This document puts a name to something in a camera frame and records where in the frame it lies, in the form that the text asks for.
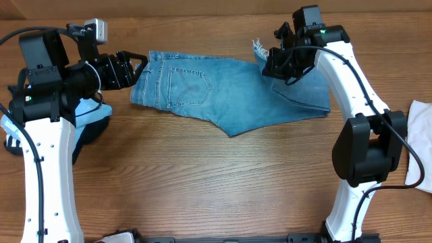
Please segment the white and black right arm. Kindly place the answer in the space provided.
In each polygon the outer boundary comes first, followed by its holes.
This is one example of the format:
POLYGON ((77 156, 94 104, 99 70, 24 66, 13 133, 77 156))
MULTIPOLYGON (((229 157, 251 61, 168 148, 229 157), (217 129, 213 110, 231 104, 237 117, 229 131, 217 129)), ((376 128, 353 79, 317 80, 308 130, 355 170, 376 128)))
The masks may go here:
POLYGON ((316 69, 327 81, 344 118, 331 159, 340 183, 332 211, 319 233, 289 234, 288 242, 380 242, 362 222, 374 193, 398 167, 406 117, 375 94, 340 25, 323 23, 318 5, 304 6, 274 32, 281 41, 269 51, 263 75, 299 81, 316 69))

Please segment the blue denim jeans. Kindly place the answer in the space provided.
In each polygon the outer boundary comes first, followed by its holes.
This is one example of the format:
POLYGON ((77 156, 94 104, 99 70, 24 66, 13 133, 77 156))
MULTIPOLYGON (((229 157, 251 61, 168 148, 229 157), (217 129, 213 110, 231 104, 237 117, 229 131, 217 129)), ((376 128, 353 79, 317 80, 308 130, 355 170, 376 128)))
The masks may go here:
POLYGON ((329 87, 316 69, 288 86, 262 74, 268 52, 259 40, 252 47, 253 62, 150 51, 130 100, 212 122, 228 136, 330 113, 329 87))

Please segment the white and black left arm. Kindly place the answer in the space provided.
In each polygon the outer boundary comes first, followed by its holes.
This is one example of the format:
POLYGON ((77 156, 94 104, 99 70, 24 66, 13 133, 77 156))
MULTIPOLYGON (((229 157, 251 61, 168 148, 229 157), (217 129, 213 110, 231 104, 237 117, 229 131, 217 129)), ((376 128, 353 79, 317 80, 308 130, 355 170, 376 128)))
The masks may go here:
POLYGON ((17 127, 24 156, 24 242, 83 242, 74 196, 76 107, 101 90, 135 85, 144 55, 98 52, 94 24, 16 31, 26 62, 4 114, 17 127))

